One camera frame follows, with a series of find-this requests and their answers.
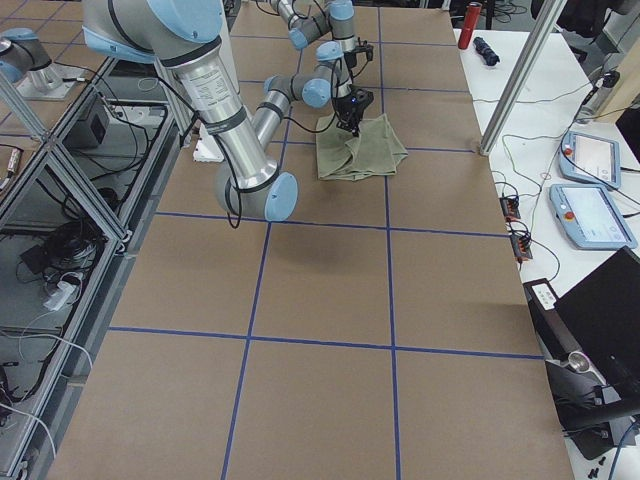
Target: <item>light blue joint cap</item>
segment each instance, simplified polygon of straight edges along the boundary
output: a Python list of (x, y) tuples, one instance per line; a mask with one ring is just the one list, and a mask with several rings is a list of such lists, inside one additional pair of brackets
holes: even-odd
[(269, 93), (269, 90), (271, 90), (271, 84), (273, 83), (273, 80), (276, 78), (276, 76), (277, 75), (273, 75), (264, 81), (264, 84), (262, 85), (262, 90), (264, 91), (265, 95)]
[(156, 59), (155, 55), (141, 52), (129, 45), (103, 37), (87, 27), (82, 27), (82, 30), (84, 31), (84, 41), (87, 47), (108, 57), (136, 63), (153, 63)]
[(329, 6), (329, 14), (336, 20), (350, 20), (354, 10), (351, 0), (334, 0)]
[(281, 173), (273, 182), (267, 202), (264, 205), (264, 218), (269, 222), (282, 222), (293, 213), (298, 201), (298, 182), (290, 173)]
[(147, 4), (165, 27), (190, 42), (209, 43), (222, 29), (218, 0), (147, 0)]
[(316, 60), (328, 62), (342, 57), (342, 48), (338, 42), (326, 42), (316, 50)]
[(10, 28), (6, 32), (2, 32), (0, 36), (11, 41), (38, 39), (38, 36), (30, 28)]
[(22, 78), (22, 72), (7, 62), (0, 61), (0, 72), (4, 73), (11, 83), (16, 83)]
[(293, 47), (296, 50), (304, 50), (309, 46), (307, 37), (305, 37), (304, 33), (302, 33), (298, 28), (292, 28), (289, 30), (289, 40), (291, 40), (291, 43), (293, 43)]
[(302, 99), (310, 107), (324, 107), (331, 100), (331, 83), (324, 78), (309, 80), (302, 88)]

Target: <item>white table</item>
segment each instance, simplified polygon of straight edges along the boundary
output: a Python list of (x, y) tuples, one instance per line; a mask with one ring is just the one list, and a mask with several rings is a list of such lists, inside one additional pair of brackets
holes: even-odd
[[(465, 69), (470, 92), (476, 100), (496, 100), (496, 102), (475, 101), (475, 111), (481, 131), (484, 132), (489, 119), (497, 105), (497, 100), (507, 83), (522, 46), (527, 39), (524, 32), (500, 32), (479, 30), (474, 36), (481, 36), (499, 55), (500, 63), (488, 67), (473, 45), (461, 50), (460, 56)], [(541, 138), (538, 140), (521, 140), (505, 137), (518, 172), (532, 178), (543, 185), (536, 207), (535, 197), (521, 197), (520, 213), (523, 222), (532, 229), (533, 239), (546, 245), (555, 252), (561, 262), (558, 276), (552, 285), (558, 295), (564, 295), (581, 279), (609, 258), (613, 251), (583, 251), (576, 248), (564, 234), (555, 218), (549, 200), (548, 188), (554, 183), (572, 183), (562, 177), (556, 151), (560, 136), (567, 130), (582, 99), (591, 89), (588, 80), (560, 34), (552, 34), (540, 55), (525, 88), (518, 101), (532, 102), (543, 99), (554, 99), (560, 95), (576, 90), (575, 93), (563, 96), (551, 102), (518, 103), (501, 134), (519, 135), (522, 137), (549, 136), (557, 138)], [(624, 141), (615, 124), (591, 122), (588, 125), (575, 124), (572, 130), (597, 135), (620, 143), (622, 166), (640, 168), (631, 150)], [(519, 193), (536, 194), (538, 187), (529, 180), (517, 175), (509, 160), (502, 142), (498, 142), (489, 156), (490, 164), (497, 182), (506, 181), (514, 185)], [(502, 185), (497, 186), (502, 192)], [(640, 200), (640, 174), (623, 173), (621, 191)], [(506, 187), (505, 193), (513, 191)], [(638, 206), (613, 193), (613, 198), (622, 213), (632, 213)], [(640, 216), (627, 220), (636, 238), (640, 238)], [(523, 282), (538, 278), (551, 278), (556, 271), (556, 260), (551, 254), (538, 245), (532, 245), (533, 260), (525, 262), (520, 276)], [(573, 442), (567, 441), (576, 479), (586, 478), (592, 468), (600, 467), (599, 478), (607, 478), (613, 451), (607, 456), (604, 466), (597, 461), (585, 460)], [(640, 447), (623, 449), (616, 467), (616, 480), (636, 480), (640, 475)]]

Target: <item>green cloth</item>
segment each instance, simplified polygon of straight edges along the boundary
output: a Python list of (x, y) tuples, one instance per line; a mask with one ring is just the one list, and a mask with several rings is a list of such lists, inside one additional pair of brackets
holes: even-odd
[[(333, 116), (318, 119), (324, 129)], [(361, 180), (371, 175), (395, 175), (398, 164), (408, 155), (386, 114), (360, 122), (360, 136), (339, 129), (334, 122), (316, 134), (318, 178), (321, 180)]]

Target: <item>red bottle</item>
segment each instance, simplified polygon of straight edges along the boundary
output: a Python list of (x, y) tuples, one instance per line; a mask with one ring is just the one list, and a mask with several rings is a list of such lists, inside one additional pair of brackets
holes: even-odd
[(479, 2), (471, 2), (467, 5), (467, 13), (464, 16), (464, 25), (460, 32), (460, 39), (458, 40), (458, 48), (460, 50), (466, 50), (471, 41), (471, 36), (478, 23), (478, 17), (480, 17), (480, 10), (482, 10), (482, 4)]

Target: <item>black monitor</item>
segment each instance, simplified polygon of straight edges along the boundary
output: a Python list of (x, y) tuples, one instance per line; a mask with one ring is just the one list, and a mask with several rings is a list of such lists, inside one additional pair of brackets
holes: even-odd
[(620, 397), (640, 399), (640, 258), (621, 248), (555, 307)]

